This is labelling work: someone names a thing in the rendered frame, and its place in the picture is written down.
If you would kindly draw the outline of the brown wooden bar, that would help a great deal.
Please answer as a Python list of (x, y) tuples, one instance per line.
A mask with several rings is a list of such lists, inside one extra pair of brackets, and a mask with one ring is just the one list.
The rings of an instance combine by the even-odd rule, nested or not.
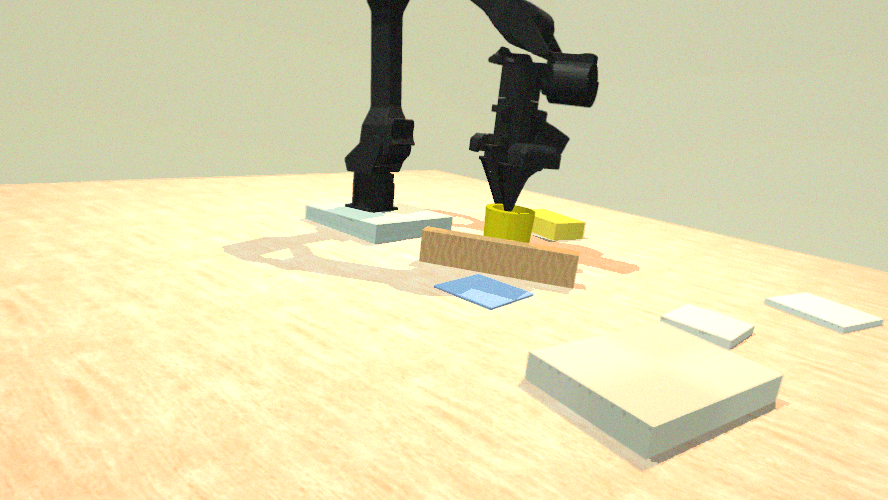
[(419, 261), (574, 289), (579, 256), (579, 251), (426, 227)]

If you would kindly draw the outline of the yellow cup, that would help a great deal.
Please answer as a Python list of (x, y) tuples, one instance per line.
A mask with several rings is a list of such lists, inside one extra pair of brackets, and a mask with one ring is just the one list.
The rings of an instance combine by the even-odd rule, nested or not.
[(488, 204), (483, 236), (530, 243), (535, 213), (522, 206), (505, 211), (503, 204)]

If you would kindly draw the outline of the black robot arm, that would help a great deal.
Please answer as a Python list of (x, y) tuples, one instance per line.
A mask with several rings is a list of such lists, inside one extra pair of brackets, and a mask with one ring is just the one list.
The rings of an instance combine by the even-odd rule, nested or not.
[[(367, 0), (371, 12), (371, 104), (362, 123), (360, 141), (344, 158), (353, 172), (352, 203), (367, 212), (398, 210), (394, 205), (394, 174), (410, 155), (414, 120), (401, 107), (402, 18), (410, 0)], [(552, 17), (525, 0), (471, 0), (512, 45), (548, 60), (535, 63), (528, 54), (501, 47), (488, 61), (502, 65), (499, 96), (590, 108), (598, 90), (598, 56), (562, 53), (553, 34)], [(570, 137), (537, 117), (534, 144), (564, 151)]]

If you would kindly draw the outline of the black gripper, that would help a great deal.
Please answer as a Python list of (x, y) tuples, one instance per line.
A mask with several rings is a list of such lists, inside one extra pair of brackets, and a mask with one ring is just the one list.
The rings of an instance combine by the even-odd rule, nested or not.
[(534, 144), (537, 117), (543, 116), (539, 102), (500, 98), (492, 104), (496, 112), (494, 134), (475, 133), (469, 150), (485, 151), (479, 156), (495, 204), (512, 211), (528, 178), (542, 169), (560, 169), (557, 148)]

